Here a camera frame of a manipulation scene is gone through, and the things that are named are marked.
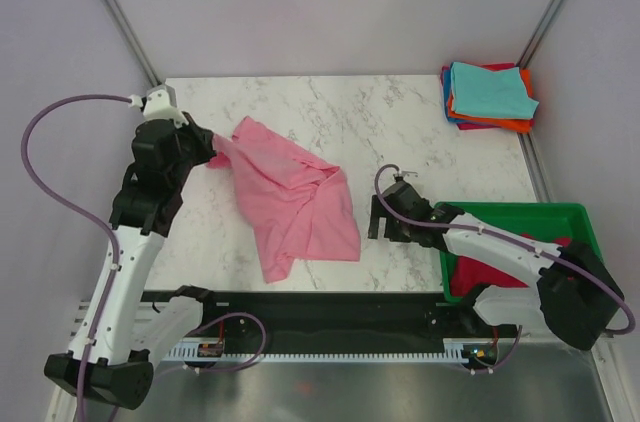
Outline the pink t shirt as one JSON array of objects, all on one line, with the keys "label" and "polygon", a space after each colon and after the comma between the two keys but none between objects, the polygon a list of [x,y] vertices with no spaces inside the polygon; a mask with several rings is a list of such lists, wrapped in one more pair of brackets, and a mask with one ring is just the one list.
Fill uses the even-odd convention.
[{"label": "pink t shirt", "polygon": [[361,236],[341,167],[250,117],[229,138],[214,136],[213,147],[208,166],[231,171],[265,282],[287,279],[297,259],[360,260]]}]

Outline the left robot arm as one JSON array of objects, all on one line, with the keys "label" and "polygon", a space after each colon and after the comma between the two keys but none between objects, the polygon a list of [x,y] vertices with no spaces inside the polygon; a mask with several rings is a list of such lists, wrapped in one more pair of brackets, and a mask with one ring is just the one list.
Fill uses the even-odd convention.
[{"label": "left robot arm", "polygon": [[169,304],[143,328],[135,327],[150,270],[182,205],[191,172],[215,156],[213,134],[182,112],[147,118],[132,141],[126,170],[109,218],[115,241],[107,251],[96,290],[68,349],[50,355],[45,376],[67,393],[134,410],[146,398],[154,371],[178,342],[194,331],[208,335],[219,311],[209,292],[179,287]]}]

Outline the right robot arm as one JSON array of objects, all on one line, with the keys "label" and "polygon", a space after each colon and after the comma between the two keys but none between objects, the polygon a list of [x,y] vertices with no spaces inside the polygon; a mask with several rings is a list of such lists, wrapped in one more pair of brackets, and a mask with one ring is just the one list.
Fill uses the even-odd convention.
[{"label": "right robot arm", "polygon": [[401,176],[386,190],[375,191],[372,218],[385,218],[384,236],[391,241],[473,259],[520,282],[517,288],[481,282],[470,291],[468,304],[457,313],[460,328],[469,335],[517,325],[547,331],[586,351],[602,335],[616,334],[610,324],[618,312],[627,316],[623,333],[635,327],[618,284],[585,243],[541,242],[492,226],[455,205],[432,206]]}]

